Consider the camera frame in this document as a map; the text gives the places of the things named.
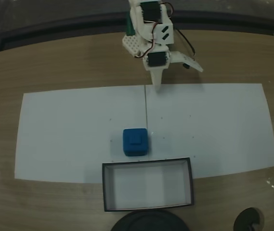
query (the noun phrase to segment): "open box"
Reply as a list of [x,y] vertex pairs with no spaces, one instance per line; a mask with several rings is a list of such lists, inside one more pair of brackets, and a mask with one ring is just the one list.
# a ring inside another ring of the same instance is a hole
[[103,164],[105,211],[194,204],[190,158]]

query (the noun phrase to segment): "wood grain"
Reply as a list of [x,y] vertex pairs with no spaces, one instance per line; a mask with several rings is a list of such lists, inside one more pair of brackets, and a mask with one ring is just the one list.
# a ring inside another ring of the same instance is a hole
[[[262,83],[274,128],[274,37],[185,31],[203,73],[171,64],[164,83]],[[106,213],[100,184],[14,179],[23,93],[150,84],[142,62],[121,46],[122,33],[68,38],[0,52],[0,231],[108,231],[126,213]],[[177,35],[173,49],[190,53]],[[170,209],[194,231],[231,231],[236,216],[257,207],[274,230],[274,168],[197,179],[196,205]]]

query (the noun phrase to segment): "black circular base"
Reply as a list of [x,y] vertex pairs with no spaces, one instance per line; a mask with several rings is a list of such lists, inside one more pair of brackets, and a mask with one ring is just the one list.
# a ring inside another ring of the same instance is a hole
[[247,208],[236,218],[234,231],[259,231],[262,228],[261,212],[255,208]]
[[111,231],[189,231],[176,215],[164,210],[132,212],[119,220]]

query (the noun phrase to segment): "blue cube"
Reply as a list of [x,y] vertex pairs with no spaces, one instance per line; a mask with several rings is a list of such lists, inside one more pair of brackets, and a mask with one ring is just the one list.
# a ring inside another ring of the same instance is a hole
[[126,156],[146,155],[148,151],[147,130],[145,128],[125,129],[123,150]]

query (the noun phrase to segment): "robotic arm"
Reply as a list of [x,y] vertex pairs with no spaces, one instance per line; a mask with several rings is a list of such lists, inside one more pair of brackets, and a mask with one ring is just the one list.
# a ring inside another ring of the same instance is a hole
[[122,43],[131,55],[143,60],[156,90],[160,88],[163,70],[170,63],[184,63],[203,72],[189,56],[169,51],[168,45],[174,43],[173,23],[165,3],[160,0],[129,0],[129,3],[133,29],[124,36]]

